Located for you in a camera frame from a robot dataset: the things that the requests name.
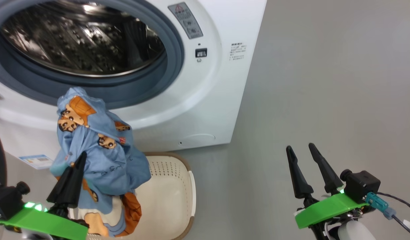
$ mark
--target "gray sticker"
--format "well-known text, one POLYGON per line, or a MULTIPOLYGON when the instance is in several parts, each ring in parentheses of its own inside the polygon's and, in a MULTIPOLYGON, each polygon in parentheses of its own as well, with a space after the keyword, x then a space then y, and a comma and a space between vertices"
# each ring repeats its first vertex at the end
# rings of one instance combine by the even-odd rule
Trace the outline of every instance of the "gray sticker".
POLYGON ((181 26, 183 26, 189 39, 200 38, 204 35, 186 3, 174 4, 168 6, 168 9, 178 19, 181 26))

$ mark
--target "warning label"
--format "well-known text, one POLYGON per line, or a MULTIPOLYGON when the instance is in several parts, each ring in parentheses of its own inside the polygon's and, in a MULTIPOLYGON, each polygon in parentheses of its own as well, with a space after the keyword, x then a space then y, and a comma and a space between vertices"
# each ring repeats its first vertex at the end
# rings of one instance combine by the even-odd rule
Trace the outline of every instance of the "warning label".
POLYGON ((230 61, 244 59, 246 54, 246 45, 243 43, 232 43, 230 49, 230 61))
POLYGON ((199 38, 203 36, 202 29, 188 8, 186 3, 179 3, 168 6, 168 9, 177 18, 183 29, 185 30, 189 39, 199 38))

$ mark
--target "green light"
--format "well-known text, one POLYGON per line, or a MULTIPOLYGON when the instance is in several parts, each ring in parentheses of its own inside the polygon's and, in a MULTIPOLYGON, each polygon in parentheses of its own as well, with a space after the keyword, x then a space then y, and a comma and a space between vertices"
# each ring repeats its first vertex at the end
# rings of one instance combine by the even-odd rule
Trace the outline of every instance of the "green light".
POLYGON ((38 211, 42 211, 42 205, 38 204, 35 206, 35 209, 38 211))
POLYGON ((28 202, 28 203, 26 203, 26 204, 24 204, 24 207, 25 208, 31 208, 31 207, 33 207, 35 204, 33 203, 33 202, 28 202))

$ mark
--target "plastic basket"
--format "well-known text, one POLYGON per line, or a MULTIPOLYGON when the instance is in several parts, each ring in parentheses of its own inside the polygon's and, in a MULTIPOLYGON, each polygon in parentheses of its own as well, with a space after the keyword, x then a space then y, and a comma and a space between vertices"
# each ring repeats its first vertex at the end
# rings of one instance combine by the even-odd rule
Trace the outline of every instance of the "plastic basket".
POLYGON ((135 231, 124 237, 89 234, 88 240, 180 240, 193 225, 195 179, 187 161, 170 152, 146 153, 152 178, 137 188, 143 213, 135 231))

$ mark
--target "washing machine door opening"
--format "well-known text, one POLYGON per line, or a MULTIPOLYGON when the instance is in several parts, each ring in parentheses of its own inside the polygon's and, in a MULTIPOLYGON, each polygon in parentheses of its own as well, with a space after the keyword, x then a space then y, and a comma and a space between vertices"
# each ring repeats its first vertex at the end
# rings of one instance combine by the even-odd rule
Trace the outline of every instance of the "washing machine door opening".
POLYGON ((0 82, 27 97, 56 105, 82 86, 121 108, 157 96, 181 71, 181 37, 146 1, 19 1, 32 4, 15 11, 0 0, 0 82))

